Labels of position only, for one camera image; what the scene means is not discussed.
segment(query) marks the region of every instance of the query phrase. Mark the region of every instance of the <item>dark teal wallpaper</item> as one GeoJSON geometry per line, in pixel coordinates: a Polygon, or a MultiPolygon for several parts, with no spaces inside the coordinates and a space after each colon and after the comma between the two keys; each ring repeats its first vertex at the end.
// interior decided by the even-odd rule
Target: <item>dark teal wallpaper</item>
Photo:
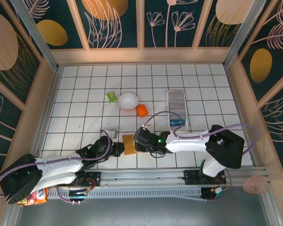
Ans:
{"type": "Polygon", "coordinates": [[[283,77],[283,0],[279,0],[242,59],[257,100],[283,77]]]}
{"type": "Polygon", "coordinates": [[[75,2],[90,48],[137,47],[135,0],[75,2]]]}
{"type": "Polygon", "coordinates": [[[0,4],[0,81],[26,102],[40,62],[0,4]]]}
{"type": "Polygon", "coordinates": [[[21,110],[0,93],[0,170],[21,116],[21,110]]]}
{"type": "Polygon", "coordinates": [[[283,167],[283,89],[261,108],[261,112],[283,167]]]}
{"type": "Polygon", "coordinates": [[[166,47],[166,42],[167,47],[191,47],[203,2],[177,0],[169,5],[166,0],[145,0],[145,47],[166,47]]]}

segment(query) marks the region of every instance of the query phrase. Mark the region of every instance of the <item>black grid line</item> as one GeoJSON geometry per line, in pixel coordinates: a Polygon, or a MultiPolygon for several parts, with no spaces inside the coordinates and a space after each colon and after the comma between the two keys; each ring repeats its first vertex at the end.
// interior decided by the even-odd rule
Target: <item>black grid line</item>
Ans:
{"type": "MultiPolygon", "coordinates": [[[[71,100],[72,100],[72,98],[73,98],[73,96],[74,96],[75,83],[74,83],[74,89],[73,89],[73,92],[72,92],[71,100]]],[[[61,156],[61,154],[62,154],[62,150],[63,150],[64,139],[65,139],[65,134],[66,134],[67,124],[68,124],[68,119],[69,119],[70,109],[71,109],[71,104],[70,104],[69,111],[68,111],[68,117],[67,117],[67,121],[66,121],[66,126],[65,126],[65,131],[64,131],[64,136],[63,136],[63,142],[62,142],[62,146],[61,146],[60,156],[61,156]]]]}
{"type": "MultiPolygon", "coordinates": [[[[183,80],[183,70],[182,70],[182,68],[181,68],[181,65],[180,65],[180,71],[181,71],[181,77],[182,77],[182,80],[183,80]]],[[[189,126],[190,126],[190,129],[191,129],[190,115],[189,115],[189,108],[188,108],[188,101],[187,101],[187,99],[186,99],[186,93],[185,93],[184,81],[183,81],[183,91],[184,91],[185,104],[186,104],[186,107],[187,107],[187,113],[188,113],[188,117],[187,117],[187,119],[186,119],[186,120],[188,120],[188,122],[189,122],[189,126]]],[[[194,154],[195,166],[197,166],[197,165],[196,165],[196,155],[195,155],[195,152],[193,152],[193,154],[194,154]]]]}

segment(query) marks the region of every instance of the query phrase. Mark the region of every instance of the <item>yellow circle pattern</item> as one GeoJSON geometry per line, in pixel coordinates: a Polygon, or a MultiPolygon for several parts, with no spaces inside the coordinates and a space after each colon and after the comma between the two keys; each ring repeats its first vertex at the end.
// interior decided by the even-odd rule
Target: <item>yellow circle pattern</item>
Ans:
{"type": "Polygon", "coordinates": [[[45,41],[52,46],[62,46],[68,41],[65,29],[53,20],[42,20],[37,27],[45,41]]]}
{"type": "Polygon", "coordinates": [[[273,59],[270,52],[264,48],[258,49],[250,61],[250,77],[256,83],[263,82],[272,68],[273,59]]]}

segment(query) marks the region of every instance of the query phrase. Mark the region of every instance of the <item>purple cable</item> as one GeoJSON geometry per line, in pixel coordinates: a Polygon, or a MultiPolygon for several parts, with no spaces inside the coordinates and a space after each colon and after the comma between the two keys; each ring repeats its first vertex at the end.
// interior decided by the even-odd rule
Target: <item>purple cable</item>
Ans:
{"type": "Polygon", "coordinates": [[[69,161],[71,159],[73,160],[84,160],[84,161],[94,161],[94,160],[98,160],[98,159],[101,159],[102,157],[104,157],[108,152],[109,152],[109,149],[110,149],[110,138],[109,138],[109,135],[106,131],[104,130],[100,130],[100,132],[104,132],[106,134],[106,136],[108,137],[108,147],[107,147],[107,150],[105,151],[104,154],[102,154],[101,156],[99,157],[96,157],[96,158],[79,158],[79,157],[73,157],[73,158],[64,158],[64,159],[56,159],[56,160],[51,160],[51,161],[43,161],[43,162],[34,162],[34,163],[28,163],[28,164],[24,164],[22,166],[17,166],[17,167],[14,167],[13,169],[10,169],[8,171],[6,171],[5,173],[3,173],[1,176],[0,176],[0,181],[6,177],[8,174],[12,173],[12,172],[15,172],[16,170],[19,170],[19,169],[23,169],[25,167],[29,167],[29,166],[38,166],[38,165],[47,165],[47,164],[51,164],[51,163],[56,163],[56,162],[60,162],[60,161],[69,161]]]}
{"type": "Polygon", "coordinates": [[[175,112],[171,112],[171,111],[162,111],[162,112],[158,112],[156,114],[154,114],[153,116],[151,116],[144,124],[143,126],[146,126],[148,124],[148,122],[153,119],[155,116],[157,116],[158,114],[161,114],[161,113],[171,113],[171,114],[174,114],[176,115],[180,121],[181,121],[181,125],[179,127],[177,127],[176,129],[174,129],[173,131],[173,134],[175,137],[177,137],[178,139],[199,139],[199,138],[203,138],[203,137],[209,137],[211,135],[214,135],[216,133],[219,133],[221,131],[224,131],[224,130],[227,130],[227,129],[230,129],[230,128],[234,128],[234,127],[238,127],[238,126],[241,126],[241,127],[249,127],[251,128],[254,132],[255,132],[255,139],[253,141],[253,143],[249,146],[248,149],[246,149],[243,154],[246,154],[247,152],[249,152],[256,144],[257,140],[258,140],[258,132],[256,130],[255,127],[253,127],[252,125],[249,125],[249,124],[245,124],[245,123],[239,123],[239,124],[234,124],[234,125],[231,125],[231,126],[226,126],[224,128],[221,128],[221,129],[217,129],[216,131],[214,132],[211,132],[211,133],[207,133],[205,135],[202,135],[202,136],[193,136],[193,137],[181,137],[179,135],[176,134],[176,131],[179,130],[182,126],[183,126],[183,119],[175,112]]]}

